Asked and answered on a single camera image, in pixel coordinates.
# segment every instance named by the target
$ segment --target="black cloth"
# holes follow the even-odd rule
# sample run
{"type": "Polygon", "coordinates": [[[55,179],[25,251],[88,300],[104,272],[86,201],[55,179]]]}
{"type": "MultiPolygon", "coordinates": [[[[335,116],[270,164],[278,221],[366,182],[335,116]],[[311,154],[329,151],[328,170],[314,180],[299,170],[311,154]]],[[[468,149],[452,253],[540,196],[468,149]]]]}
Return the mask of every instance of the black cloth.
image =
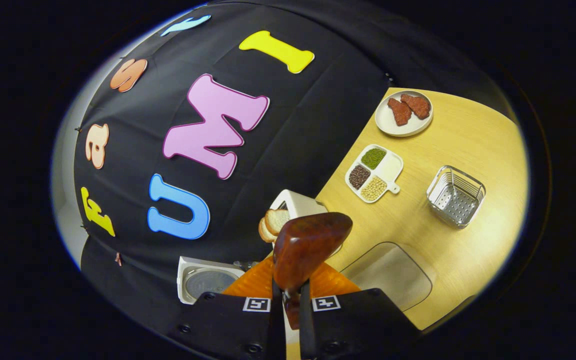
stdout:
{"type": "Polygon", "coordinates": [[[112,70],[84,116],[75,149],[75,191],[89,232],[83,274],[122,312],[157,331],[188,307],[177,297],[179,256],[231,264],[258,261],[270,250],[258,223],[283,189],[314,198],[374,112],[388,87],[441,91],[471,98],[507,114],[491,80],[464,56],[398,16],[368,4],[331,0],[218,1],[162,27],[126,59],[147,59],[148,68],[128,92],[110,89],[112,70]],[[189,30],[160,33],[187,18],[211,19],[189,30]],[[239,44],[259,30],[315,59],[302,73],[239,44]],[[270,107],[254,130],[233,128],[245,144],[234,151],[234,173],[221,180],[212,168],[185,157],[167,159],[164,137],[172,126],[198,123],[186,94],[208,73],[250,96],[268,96],[270,107]],[[85,157],[92,125],[108,124],[110,139],[100,170],[85,157]],[[210,225],[195,240],[153,232],[147,211],[157,207],[189,221],[189,209],[149,196],[153,174],[201,196],[210,225]],[[116,237],[91,223],[80,189],[112,219],[116,237]],[[123,266],[114,262],[121,253],[123,266]]]}

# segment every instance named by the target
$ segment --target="metal strainer basket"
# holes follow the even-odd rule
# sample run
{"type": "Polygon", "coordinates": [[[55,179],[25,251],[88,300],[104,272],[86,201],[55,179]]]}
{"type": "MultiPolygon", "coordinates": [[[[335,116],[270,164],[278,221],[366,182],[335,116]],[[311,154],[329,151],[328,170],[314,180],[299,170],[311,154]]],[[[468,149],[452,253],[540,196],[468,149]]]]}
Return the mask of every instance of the metal strainer basket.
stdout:
{"type": "Polygon", "coordinates": [[[460,229],[471,223],[482,206],[486,187],[452,166],[442,166],[425,192],[432,209],[460,229]]]}

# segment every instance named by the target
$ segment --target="wooden table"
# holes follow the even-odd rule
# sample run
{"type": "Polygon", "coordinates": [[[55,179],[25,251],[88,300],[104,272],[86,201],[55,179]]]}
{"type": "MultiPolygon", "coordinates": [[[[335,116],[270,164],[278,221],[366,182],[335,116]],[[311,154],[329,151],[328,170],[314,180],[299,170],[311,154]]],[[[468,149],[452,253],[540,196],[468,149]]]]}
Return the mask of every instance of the wooden table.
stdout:
{"type": "Polygon", "coordinates": [[[404,312],[423,330],[477,294],[493,279],[514,248],[526,216],[529,174],[521,130],[509,118],[466,98],[423,89],[434,117],[422,132],[393,137],[370,117],[317,201],[329,212],[349,215],[352,233],[326,262],[342,271],[380,242],[402,247],[432,280],[430,295],[404,312]],[[404,160],[396,183],[365,203],[345,183],[345,175],[365,146],[377,144],[404,160]],[[466,228],[444,223],[430,207],[426,190],[442,166],[453,166],[486,187],[482,207],[466,228]]]}

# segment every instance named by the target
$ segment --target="meat slice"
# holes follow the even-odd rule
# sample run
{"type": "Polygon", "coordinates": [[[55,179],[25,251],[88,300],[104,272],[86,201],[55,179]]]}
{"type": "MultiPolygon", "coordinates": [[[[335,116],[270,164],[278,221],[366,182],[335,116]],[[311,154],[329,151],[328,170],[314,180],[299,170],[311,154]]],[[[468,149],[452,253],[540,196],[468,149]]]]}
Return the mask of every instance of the meat slice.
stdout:
{"type": "Polygon", "coordinates": [[[410,120],[410,116],[412,116],[410,107],[394,98],[388,100],[388,107],[392,110],[392,113],[395,116],[395,123],[397,123],[397,126],[406,125],[408,120],[410,120]]]}
{"type": "Polygon", "coordinates": [[[423,120],[430,115],[430,103],[422,96],[410,96],[402,94],[401,102],[406,103],[412,109],[416,117],[423,120]]]}

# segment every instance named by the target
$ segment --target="light blue letter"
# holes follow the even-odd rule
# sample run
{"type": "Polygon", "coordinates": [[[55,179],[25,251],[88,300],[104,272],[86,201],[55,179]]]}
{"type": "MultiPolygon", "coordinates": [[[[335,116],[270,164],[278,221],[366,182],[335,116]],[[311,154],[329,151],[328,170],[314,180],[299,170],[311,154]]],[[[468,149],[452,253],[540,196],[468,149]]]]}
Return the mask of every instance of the light blue letter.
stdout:
{"type": "Polygon", "coordinates": [[[206,21],[208,21],[208,19],[210,19],[210,15],[207,14],[207,15],[202,16],[201,18],[199,18],[197,20],[193,20],[193,19],[194,18],[192,18],[192,17],[186,18],[182,22],[176,23],[174,25],[170,25],[169,28],[167,28],[164,32],[162,32],[161,36],[165,36],[171,32],[180,32],[182,30],[188,30],[188,29],[194,28],[197,25],[201,25],[201,24],[205,23],[206,21]]]}
{"type": "Polygon", "coordinates": [[[148,227],[154,232],[164,233],[182,239],[194,240],[206,233],[210,223],[208,205],[199,196],[164,182],[162,176],[155,173],[150,179],[150,198],[158,201],[163,198],[192,210],[192,220],[182,222],[163,216],[156,207],[148,209],[148,227]]]}

